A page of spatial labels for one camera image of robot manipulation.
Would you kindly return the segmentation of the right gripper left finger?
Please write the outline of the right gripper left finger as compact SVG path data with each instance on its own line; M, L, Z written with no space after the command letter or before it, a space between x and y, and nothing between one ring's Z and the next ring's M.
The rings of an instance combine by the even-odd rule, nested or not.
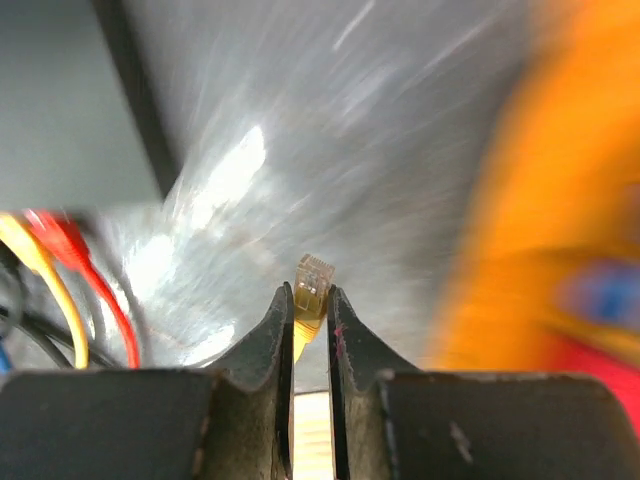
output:
M293 294L204 368L23 371L1 383L5 479L288 479Z

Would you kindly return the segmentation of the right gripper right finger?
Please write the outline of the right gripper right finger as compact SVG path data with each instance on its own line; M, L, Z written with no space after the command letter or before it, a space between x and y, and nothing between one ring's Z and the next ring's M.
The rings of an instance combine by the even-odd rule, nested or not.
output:
M424 371L328 297L338 479L635 479L622 405L585 375Z

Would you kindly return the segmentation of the black network switch box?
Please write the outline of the black network switch box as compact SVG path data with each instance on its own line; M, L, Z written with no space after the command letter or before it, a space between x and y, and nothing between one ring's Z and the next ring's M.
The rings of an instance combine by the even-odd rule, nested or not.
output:
M1 5L1 206L164 199L179 165L121 1Z

